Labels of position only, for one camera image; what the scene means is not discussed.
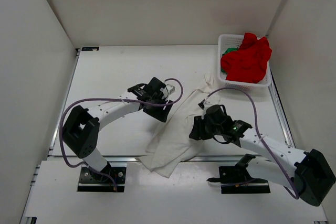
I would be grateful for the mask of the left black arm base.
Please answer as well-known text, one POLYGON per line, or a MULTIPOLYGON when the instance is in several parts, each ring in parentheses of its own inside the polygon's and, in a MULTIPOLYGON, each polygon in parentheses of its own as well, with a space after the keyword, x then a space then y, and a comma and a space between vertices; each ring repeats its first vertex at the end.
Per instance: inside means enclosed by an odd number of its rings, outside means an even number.
POLYGON ((113 166, 110 164, 108 169, 102 171, 109 177, 93 172, 87 166, 82 166, 78 178, 78 192, 92 193, 123 193, 125 189, 125 180, 127 167, 124 165, 113 166))

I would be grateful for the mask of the white t shirt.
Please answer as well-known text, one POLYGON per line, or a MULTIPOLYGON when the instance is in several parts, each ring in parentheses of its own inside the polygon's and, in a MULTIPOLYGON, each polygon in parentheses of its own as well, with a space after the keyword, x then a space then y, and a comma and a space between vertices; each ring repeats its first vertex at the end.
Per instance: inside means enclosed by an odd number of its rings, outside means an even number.
POLYGON ((212 74, 206 74, 196 88, 182 99, 168 121, 159 126, 146 147, 146 155, 137 158, 149 171, 169 178, 176 166, 196 156, 203 147, 202 141, 189 138, 194 117, 202 115, 198 105, 215 90, 212 74))

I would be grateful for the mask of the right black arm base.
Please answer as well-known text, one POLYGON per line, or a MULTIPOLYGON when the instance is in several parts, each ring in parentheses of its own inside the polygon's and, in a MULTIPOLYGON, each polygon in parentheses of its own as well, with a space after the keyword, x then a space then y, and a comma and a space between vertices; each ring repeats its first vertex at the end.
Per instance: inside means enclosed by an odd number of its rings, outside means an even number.
POLYGON ((220 166, 219 177, 207 179, 208 183, 219 183, 221 194, 269 194, 267 180, 253 178, 247 171, 248 164, 256 158, 245 154, 234 166, 220 166))

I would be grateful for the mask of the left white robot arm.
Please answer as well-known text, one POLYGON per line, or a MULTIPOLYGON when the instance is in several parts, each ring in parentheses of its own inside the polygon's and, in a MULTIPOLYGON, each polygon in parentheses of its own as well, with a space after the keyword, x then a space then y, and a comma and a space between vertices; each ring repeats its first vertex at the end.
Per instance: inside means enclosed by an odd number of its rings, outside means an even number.
POLYGON ((62 127, 62 141, 98 174, 109 174, 111 166, 97 149, 99 131, 130 113, 143 111, 166 122, 172 107, 169 96, 175 87, 152 78, 148 84, 127 89, 116 101, 106 101, 91 108, 74 107, 62 127))

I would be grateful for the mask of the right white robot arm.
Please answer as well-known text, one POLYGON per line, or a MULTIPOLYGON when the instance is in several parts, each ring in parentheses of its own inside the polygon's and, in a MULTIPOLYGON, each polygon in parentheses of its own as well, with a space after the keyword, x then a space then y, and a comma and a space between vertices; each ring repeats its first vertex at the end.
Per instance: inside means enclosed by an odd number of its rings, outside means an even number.
POLYGON ((201 102, 202 115, 195 116, 189 137, 196 141, 216 140, 250 150, 236 164, 248 179, 268 180, 286 188, 304 202, 319 206, 335 184, 335 174, 318 150, 307 152, 279 143, 242 120, 232 120, 224 105, 201 102))

